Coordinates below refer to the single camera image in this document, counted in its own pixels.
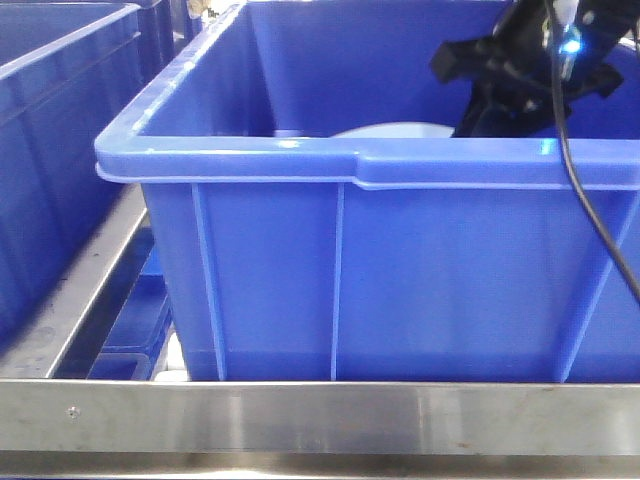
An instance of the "black mechanical device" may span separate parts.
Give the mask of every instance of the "black mechanical device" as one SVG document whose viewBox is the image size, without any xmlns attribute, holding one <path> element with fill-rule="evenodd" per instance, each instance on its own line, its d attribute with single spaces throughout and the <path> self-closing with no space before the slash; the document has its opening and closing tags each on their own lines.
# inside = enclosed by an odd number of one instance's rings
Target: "black mechanical device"
<svg viewBox="0 0 640 480">
<path fill-rule="evenodd" d="M 636 28 L 640 0 L 556 0 L 563 38 L 554 52 L 545 0 L 516 1 L 492 35 L 445 42 L 431 60 L 437 78 L 473 80 L 455 137 L 521 137 L 554 123 L 551 55 L 562 69 L 565 112 L 591 93 L 607 97 L 623 82 L 605 57 Z"/>
</svg>

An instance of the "blue led light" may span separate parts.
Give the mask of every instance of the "blue led light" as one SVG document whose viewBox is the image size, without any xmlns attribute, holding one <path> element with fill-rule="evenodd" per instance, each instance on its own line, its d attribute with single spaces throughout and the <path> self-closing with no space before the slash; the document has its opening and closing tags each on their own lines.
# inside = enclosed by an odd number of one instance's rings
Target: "blue led light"
<svg viewBox="0 0 640 480">
<path fill-rule="evenodd" d="M 569 55 L 578 53 L 582 49 L 582 44 L 575 39 L 567 40 L 560 47 L 560 53 L 566 53 Z"/>
</svg>

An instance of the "metal bar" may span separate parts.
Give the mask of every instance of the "metal bar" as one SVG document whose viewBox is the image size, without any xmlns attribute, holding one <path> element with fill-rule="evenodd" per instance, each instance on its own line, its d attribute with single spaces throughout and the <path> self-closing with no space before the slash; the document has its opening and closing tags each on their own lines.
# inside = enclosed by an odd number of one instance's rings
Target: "metal bar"
<svg viewBox="0 0 640 480">
<path fill-rule="evenodd" d="M 146 214 L 140 187 L 125 187 L 109 217 L 42 303 L 34 321 L 0 357 L 0 377 L 51 378 L 55 374 L 95 313 L 94 307 L 108 296 L 106 287 Z"/>
<path fill-rule="evenodd" d="M 3 380 L 0 427 L 5 451 L 640 455 L 640 386 Z"/>
<path fill-rule="evenodd" d="M 18 478 L 637 479 L 638 457 L 479 457 L 305 454 L 11 452 L 0 474 Z"/>
</svg>

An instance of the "stacked blue crate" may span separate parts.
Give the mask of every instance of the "stacked blue crate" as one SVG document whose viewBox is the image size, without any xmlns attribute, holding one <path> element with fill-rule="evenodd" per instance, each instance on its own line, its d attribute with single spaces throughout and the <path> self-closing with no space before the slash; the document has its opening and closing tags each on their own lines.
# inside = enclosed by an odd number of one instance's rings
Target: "stacked blue crate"
<svg viewBox="0 0 640 480">
<path fill-rule="evenodd" d="M 153 249 L 87 378 L 151 379 L 170 326 L 167 290 Z"/>
<path fill-rule="evenodd" d="M 39 2 L 76 2 L 76 0 L 36 0 Z M 83 2 L 115 4 L 132 3 L 138 10 L 140 38 L 140 70 L 145 83 L 151 81 L 174 57 L 172 11 L 170 0 L 82 0 Z M 0 3 L 27 3 L 34 0 L 0 0 Z"/>
<path fill-rule="evenodd" d="M 135 5 L 0 4 L 0 337 L 19 327 L 119 188 L 93 140 L 140 90 Z"/>
</svg>

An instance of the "stainless steel rail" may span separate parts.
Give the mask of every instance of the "stainless steel rail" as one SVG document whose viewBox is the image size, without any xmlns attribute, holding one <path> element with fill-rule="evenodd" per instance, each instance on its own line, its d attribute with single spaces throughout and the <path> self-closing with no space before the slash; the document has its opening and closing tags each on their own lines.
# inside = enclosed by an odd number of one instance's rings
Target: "stainless steel rail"
<svg viewBox="0 0 640 480">
<path fill-rule="evenodd" d="M 96 312 L 104 315 L 110 302 L 113 308 L 121 306 L 112 302 L 113 291 L 126 289 L 123 284 L 135 279 L 114 273 L 130 253 L 131 241 L 146 214 L 140 187 L 126 187 L 34 321 L 0 356 L 0 377 L 51 378 L 88 319 Z M 119 285 L 113 285 L 114 278 Z"/>
</svg>

